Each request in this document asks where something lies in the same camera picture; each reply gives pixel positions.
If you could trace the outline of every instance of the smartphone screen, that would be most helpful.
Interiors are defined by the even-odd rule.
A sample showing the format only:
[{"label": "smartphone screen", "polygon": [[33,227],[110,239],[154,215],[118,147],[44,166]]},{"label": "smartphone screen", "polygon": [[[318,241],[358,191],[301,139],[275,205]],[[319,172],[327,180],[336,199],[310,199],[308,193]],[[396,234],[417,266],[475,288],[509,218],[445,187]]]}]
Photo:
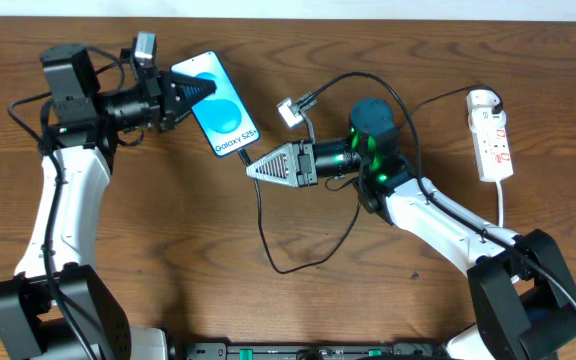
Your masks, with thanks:
[{"label": "smartphone screen", "polygon": [[221,157],[259,140],[260,134],[217,54],[208,51],[173,65],[173,72],[215,82],[214,94],[192,107],[215,155]]}]

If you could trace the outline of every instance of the white cord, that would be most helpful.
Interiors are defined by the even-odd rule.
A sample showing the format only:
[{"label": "white cord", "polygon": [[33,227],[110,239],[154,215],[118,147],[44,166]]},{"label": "white cord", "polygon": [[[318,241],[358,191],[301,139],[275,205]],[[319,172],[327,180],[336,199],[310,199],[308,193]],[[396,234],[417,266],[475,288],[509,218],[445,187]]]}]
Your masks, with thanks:
[{"label": "white cord", "polygon": [[504,193],[501,190],[501,181],[495,181],[497,185],[497,212],[499,216],[499,227],[504,227]]}]

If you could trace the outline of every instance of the white wall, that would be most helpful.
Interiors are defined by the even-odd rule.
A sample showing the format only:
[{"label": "white wall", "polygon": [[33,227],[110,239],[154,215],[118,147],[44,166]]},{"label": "white wall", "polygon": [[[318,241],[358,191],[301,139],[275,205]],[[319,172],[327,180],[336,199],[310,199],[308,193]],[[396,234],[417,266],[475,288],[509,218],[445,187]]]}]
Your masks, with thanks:
[{"label": "white wall", "polygon": [[0,0],[0,15],[576,21],[576,0]]}]

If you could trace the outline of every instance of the power strip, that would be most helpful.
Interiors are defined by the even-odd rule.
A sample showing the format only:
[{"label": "power strip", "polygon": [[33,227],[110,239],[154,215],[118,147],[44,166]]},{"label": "power strip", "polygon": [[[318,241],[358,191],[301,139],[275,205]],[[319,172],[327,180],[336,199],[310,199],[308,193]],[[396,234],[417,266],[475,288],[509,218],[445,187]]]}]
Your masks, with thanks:
[{"label": "power strip", "polygon": [[474,90],[466,97],[477,170],[479,179],[484,182],[498,182],[513,174],[505,128],[506,113],[503,110],[493,113],[499,101],[497,95],[489,90]]}]

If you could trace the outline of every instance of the wood grain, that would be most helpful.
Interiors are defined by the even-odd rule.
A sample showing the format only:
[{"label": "wood grain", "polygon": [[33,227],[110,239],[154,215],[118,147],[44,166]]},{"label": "wood grain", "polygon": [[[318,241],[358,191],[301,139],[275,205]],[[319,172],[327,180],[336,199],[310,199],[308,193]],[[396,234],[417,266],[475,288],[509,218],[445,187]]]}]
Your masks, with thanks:
[{"label": "wood grain", "polygon": [[[209,49],[219,53],[262,131],[250,147],[254,158],[305,137],[304,129],[283,125],[280,100],[341,72],[378,74],[411,106],[473,82],[494,86],[504,97],[515,166],[504,182],[507,225],[551,234],[576,280],[576,24],[0,18],[0,281],[27,246],[42,181],[36,146],[8,119],[7,104],[47,89],[38,61],[46,48],[86,41],[117,53],[139,30],[157,33],[163,68]],[[103,75],[103,84],[115,76]],[[319,138],[343,135],[349,109],[367,96],[386,98],[365,80],[324,93],[312,114]],[[38,111],[29,105],[20,114],[37,125]],[[495,189],[478,180],[465,117],[459,96],[416,115],[425,171],[448,196],[493,219]],[[409,133],[402,138],[410,152]],[[356,201],[352,190],[322,187],[263,185],[262,192],[267,235],[283,268],[324,256]],[[193,119],[117,153],[97,259],[132,325],[163,326],[184,338],[445,339],[474,320],[467,283],[450,263],[365,212],[330,262],[276,275],[239,159],[215,158]],[[576,359],[576,341],[561,358]]]}]

